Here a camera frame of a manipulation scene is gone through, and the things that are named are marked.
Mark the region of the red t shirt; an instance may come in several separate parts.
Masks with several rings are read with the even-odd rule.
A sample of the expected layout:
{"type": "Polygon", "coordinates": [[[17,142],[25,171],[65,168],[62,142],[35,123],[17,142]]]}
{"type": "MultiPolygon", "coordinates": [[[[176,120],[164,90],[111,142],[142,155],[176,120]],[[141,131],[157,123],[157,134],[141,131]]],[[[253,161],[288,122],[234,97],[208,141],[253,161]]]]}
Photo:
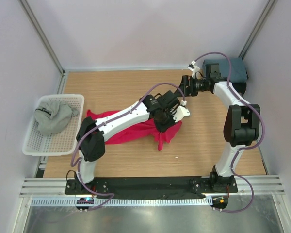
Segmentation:
{"type": "MultiPolygon", "coordinates": [[[[85,118],[80,126],[76,140],[79,141],[90,129],[92,129],[95,124],[94,121],[100,118],[112,117],[117,114],[118,111],[107,111],[101,114],[95,114],[90,110],[87,111],[87,118],[85,118]]],[[[158,150],[163,149],[163,144],[170,143],[172,138],[180,130],[182,122],[177,122],[172,127],[168,128],[165,132],[159,132],[155,126],[154,120],[150,119],[146,122],[141,122],[135,124],[129,128],[120,131],[119,133],[112,136],[106,142],[99,142],[97,145],[89,146],[89,149],[94,150],[94,154],[97,156],[102,156],[105,153],[106,144],[123,144],[129,141],[133,141],[139,138],[147,137],[149,135],[154,136],[155,141],[158,142],[158,150]]]]}

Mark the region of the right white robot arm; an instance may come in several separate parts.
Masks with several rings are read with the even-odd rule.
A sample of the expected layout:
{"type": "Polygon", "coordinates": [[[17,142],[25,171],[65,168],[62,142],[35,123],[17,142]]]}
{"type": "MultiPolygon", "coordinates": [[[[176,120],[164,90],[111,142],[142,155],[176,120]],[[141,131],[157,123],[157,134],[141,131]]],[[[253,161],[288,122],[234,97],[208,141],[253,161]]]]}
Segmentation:
{"type": "Polygon", "coordinates": [[[248,149],[259,137],[260,106],[250,104],[236,92],[231,82],[222,77],[218,64],[207,65],[206,77],[197,78],[199,67],[191,64],[192,75],[184,75],[175,92],[177,96],[193,97],[199,92],[210,91],[227,108],[223,128],[226,146],[219,162],[214,165],[209,178],[203,180],[209,192],[226,192],[236,187],[234,166],[243,151],[248,149]]]}

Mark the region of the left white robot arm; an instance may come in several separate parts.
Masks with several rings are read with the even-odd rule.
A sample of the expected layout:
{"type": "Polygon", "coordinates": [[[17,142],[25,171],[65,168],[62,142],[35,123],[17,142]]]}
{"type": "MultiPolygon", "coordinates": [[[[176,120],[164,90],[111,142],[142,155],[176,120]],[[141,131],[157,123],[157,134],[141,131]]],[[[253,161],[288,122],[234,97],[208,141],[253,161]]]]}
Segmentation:
{"type": "Polygon", "coordinates": [[[86,117],[76,135],[77,145],[70,162],[77,171],[74,179],[67,180],[65,193],[96,194],[94,172],[106,152],[106,144],[121,144],[151,134],[162,150],[163,143],[170,142],[179,131],[181,113],[186,111],[186,101],[179,97],[184,97],[179,90],[155,96],[147,93],[122,111],[86,117]]]}

